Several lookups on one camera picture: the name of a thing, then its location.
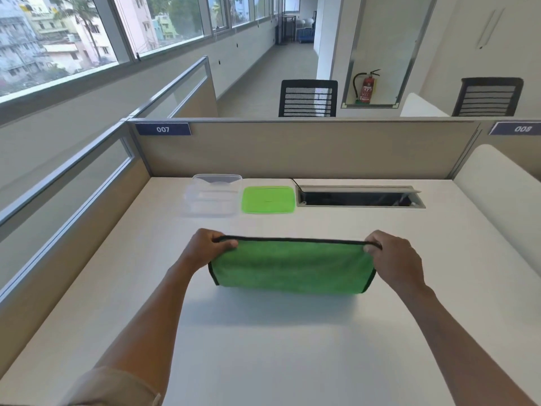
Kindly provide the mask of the stack of chairs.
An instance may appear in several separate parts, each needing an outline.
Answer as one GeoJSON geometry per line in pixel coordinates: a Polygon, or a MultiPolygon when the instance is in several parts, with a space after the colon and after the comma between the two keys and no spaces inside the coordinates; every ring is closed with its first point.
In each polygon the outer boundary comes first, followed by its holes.
{"type": "Polygon", "coordinates": [[[301,19],[296,22],[294,40],[301,44],[313,44],[315,38],[315,20],[301,19]]]}

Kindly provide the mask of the red fire extinguisher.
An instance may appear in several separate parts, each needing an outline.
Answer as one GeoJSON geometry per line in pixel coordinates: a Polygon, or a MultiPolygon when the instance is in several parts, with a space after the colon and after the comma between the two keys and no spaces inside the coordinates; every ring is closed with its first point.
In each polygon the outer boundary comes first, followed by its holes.
{"type": "Polygon", "coordinates": [[[380,71],[381,69],[376,69],[371,72],[360,72],[353,77],[352,84],[355,93],[355,104],[368,105],[371,103],[376,84],[376,78],[380,77],[380,71]],[[358,87],[357,81],[360,77],[363,77],[363,80],[361,87],[358,87]]]}

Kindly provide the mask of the green plastic lid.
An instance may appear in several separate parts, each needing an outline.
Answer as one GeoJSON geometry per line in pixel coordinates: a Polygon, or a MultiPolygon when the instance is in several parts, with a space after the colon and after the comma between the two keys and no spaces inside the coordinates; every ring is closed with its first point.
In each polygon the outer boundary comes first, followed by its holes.
{"type": "Polygon", "coordinates": [[[243,190],[241,211],[246,214],[292,213],[295,191],[290,186],[248,186],[243,190]]]}

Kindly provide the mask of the beige shirt sleeve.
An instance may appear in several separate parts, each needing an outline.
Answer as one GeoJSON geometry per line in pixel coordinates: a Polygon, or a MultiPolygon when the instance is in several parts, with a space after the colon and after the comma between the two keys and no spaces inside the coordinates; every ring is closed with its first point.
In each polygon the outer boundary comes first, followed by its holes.
{"type": "Polygon", "coordinates": [[[163,399],[140,378],[99,367],[80,376],[57,406],[162,406],[163,399]]]}

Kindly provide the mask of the person's left forearm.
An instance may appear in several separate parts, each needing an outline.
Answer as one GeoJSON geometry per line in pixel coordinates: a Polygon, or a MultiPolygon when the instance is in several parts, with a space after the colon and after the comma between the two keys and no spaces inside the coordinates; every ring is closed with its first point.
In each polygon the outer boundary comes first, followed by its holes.
{"type": "Polygon", "coordinates": [[[170,267],[96,367],[127,372],[165,395],[179,317],[188,285],[198,269],[197,264],[186,260],[170,267]]]}

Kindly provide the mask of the beige desk partition panel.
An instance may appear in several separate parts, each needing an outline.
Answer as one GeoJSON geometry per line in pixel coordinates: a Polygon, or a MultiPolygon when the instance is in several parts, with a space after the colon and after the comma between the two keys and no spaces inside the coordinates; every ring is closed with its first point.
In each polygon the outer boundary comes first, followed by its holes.
{"type": "Polygon", "coordinates": [[[131,119],[128,124],[156,177],[436,180],[450,176],[480,126],[452,118],[131,119]],[[192,136],[140,136],[136,122],[185,122],[192,136]]]}

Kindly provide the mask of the person's right hand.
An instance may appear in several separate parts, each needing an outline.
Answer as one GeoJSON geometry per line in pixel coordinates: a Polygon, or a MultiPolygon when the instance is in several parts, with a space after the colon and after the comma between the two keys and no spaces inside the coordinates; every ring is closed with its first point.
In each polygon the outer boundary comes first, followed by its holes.
{"type": "Polygon", "coordinates": [[[411,243],[384,231],[374,231],[366,242],[378,242],[382,252],[369,254],[380,278],[400,297],[417,295],[426,288],[422,259],[411,243]]]}

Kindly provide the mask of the person's right forearm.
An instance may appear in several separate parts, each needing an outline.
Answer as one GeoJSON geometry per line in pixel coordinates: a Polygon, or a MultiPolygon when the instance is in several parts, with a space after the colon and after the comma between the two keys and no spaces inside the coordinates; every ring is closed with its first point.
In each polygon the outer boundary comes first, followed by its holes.
{"type": "Polygon", "coordinates": [[[425,284],[393,286],[415,319],[456,406],[538,406],[425,284]]]}

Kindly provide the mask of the blue desk number label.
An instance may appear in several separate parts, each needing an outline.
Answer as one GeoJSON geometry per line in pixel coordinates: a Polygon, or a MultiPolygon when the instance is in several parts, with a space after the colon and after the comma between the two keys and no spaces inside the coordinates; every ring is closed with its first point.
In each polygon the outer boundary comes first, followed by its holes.
{"type": "Polygon", "coordinates": [[[541,121],[496,122],[491,136],[541,136],[541,121]]]}
{"type": "Polygon", "coordinates": [[[134,126],[140,136],[192,136],[185,122],[136,122],[134,126]]]}

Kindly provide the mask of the clear plastic container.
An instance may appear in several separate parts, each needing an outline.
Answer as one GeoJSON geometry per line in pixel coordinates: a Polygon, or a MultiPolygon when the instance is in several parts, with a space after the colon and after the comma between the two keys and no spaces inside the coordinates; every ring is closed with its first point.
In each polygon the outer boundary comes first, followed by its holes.
{"type": "Polygon", "coordinates": [[[187,185],[182,213],[188,217],[226,218],[240,211],[242,177],[236,174],[197,174],[187,185]]]}

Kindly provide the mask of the green cloth with black trim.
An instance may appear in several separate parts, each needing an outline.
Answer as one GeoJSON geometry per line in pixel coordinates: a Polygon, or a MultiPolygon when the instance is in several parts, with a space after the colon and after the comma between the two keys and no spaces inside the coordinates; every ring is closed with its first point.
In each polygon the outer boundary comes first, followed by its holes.
{"type": "Polygon", "coordinates": [[[238,246],[213,259],[215,285],[313,295],[355,295],[370,287],[376,270],[365,245],[378,242],[225,235],[238,246]]]}

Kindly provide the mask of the window with metal frame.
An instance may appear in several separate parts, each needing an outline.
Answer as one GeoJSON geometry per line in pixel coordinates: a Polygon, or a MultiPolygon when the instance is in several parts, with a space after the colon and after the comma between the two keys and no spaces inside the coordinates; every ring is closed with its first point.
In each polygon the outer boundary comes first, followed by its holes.
{"type": "Polygon", "coordinates": [[[169,52],[259,47],[285,0],[0,0],[0,105],[169,52]]]}

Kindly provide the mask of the person's left hand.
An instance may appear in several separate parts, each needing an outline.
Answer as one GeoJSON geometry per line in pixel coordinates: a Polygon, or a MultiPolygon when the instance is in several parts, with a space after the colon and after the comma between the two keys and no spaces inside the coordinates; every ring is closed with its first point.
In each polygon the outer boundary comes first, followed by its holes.
{"type": "Polygon", "coordinates": [[[198,229],[179,256],[178,265],[190,272],[195,272],[208,265],[213,259],[228,252],[213,251],[213,239],[224,238],[224,236],[219,231],[198,229]]]}

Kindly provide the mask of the black mesh office chair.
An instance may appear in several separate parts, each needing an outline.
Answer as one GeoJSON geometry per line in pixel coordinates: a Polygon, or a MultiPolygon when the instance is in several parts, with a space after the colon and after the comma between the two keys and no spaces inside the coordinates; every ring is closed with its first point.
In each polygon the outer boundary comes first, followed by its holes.
{"type": "Polygon", "coordinates": [[[453,117],[513,117],[524,87],[519,77],[462,78],[453,117]]]}
{"type": "Polygon", "coordinates": [[[338,82],[283,80],[279,117],[336,117],[338,82]]]}

